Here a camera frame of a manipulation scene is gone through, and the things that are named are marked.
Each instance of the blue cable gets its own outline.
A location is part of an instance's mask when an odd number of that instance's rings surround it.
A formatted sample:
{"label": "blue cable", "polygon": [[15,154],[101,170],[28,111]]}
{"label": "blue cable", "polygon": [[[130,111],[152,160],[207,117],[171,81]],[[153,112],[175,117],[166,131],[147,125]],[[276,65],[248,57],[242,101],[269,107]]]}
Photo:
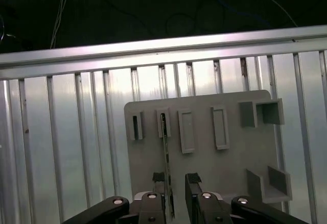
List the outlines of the blue cable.
{"label": "blue cable", "polygon": [[266,20],[262,19],[259,15],[256,14],[251,14],[248,12],[242,12],[242,11],[237,11],[236,9],[234,9],[233,7],[229,6],[228,4],[226,4],[224,1],[222,0],[217,0],[223,7],[227,8],[229,11],[234,12],[236,14],[239,14],[241,16],[250,16],[255,18],[257,21],[263,23],[264,25],[268,26],[269,28],[272,28],[270,23],[267,22]]}

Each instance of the bolt head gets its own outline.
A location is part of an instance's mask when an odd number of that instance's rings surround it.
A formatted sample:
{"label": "bolt head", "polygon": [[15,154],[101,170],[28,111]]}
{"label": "bolt head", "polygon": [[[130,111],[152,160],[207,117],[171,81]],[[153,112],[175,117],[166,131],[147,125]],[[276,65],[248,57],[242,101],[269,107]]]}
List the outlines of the bolt head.
{"label": "bolt head", "polygon": [[205,192],[205,193],[202,194],[202,197],[204,197],[204,198],[210,198],[211,197],[211,194]]}
{"label": "bolt head", "polygon": [[157,197],[156,194],[151,194],[151,193],[150,193],[150,194],[148,195],[148,198],[156,198],[156,197]]}
{"label": "bolt head", "polygon": [[241,204],[245,205],[248,203],[248,200],[246,198],[239,198],[238,202],[240,202]]}
{"label": "bolt head", "polygon": [[123,201],[122,200],[114,200],[113,203],[115,205],[120,205]]}

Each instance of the black wall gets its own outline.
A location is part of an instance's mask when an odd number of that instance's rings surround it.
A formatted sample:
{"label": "black wall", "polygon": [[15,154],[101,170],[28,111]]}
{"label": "black wall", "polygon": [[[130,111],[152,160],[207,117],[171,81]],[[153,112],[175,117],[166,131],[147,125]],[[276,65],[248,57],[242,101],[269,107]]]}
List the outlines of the black wall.
{"label": "black wall", "polygon": [[[16,39],[5,39],[0,52],[49,48],[59,1],[0,0],[6,32],[17,36]],[[224,1],[238,11],[260,15],[272,28],[293,26],[286,14],[270,0]],[[327,24],[327,0],[276,1],[299,26]],[[67,0],[56,47],[268,28],[253,17],[231,12],[216,0],[109,0],[109,3],[105,0]]]}

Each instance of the corrugated metal panel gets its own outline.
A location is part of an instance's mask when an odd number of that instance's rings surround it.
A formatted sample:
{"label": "corrugated metal panel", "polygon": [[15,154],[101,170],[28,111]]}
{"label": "corrugated metal panel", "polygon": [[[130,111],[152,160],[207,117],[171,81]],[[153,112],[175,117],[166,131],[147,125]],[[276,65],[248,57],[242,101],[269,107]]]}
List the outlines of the corrugated metal panel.
{"label": "corrugated metal panel", "polygon": [[52,128],[46,77],[25,79],[29,151],[28,174],[31,178],[33,221],[36,224],[61,221],[57,175],[54,163]]}
{"label": "corrugated metal panel", "polygon": [[[284,103],[286,124],[275,126],[275,135],[279,166],[292,178],[290,213],[326,222],[326,52],[318,52],[325,43],[194,49],[0,70],[0,78],[14,78],[0,81],[3,221],[59,223],[114,194],[131,200],[126,103],[266,89]],[[293,54],[301,48],[314,52]]]}

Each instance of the gray plastic board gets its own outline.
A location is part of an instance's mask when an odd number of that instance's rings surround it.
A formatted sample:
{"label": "gray plastic board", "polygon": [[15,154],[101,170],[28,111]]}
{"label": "gray plastic board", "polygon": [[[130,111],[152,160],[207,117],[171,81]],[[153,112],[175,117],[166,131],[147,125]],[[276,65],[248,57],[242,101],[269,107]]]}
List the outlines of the gray plastic board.
{"label": "gray plastic board", "polygon": [[133,194],[151,191],[153,173],[165,171],[157,110],[167,109],[176,223],[190,223],[184,196],[186,173],[197,172],[203,191],[223,197],[247,194],[246,169],[263,176],[268,184],[268,165],[277,168],[273,125],[263,123],[258,106],[258,126],[241,127],[239,102],[270,100],[269,92],[259,90],[128,103],[125,122]]}

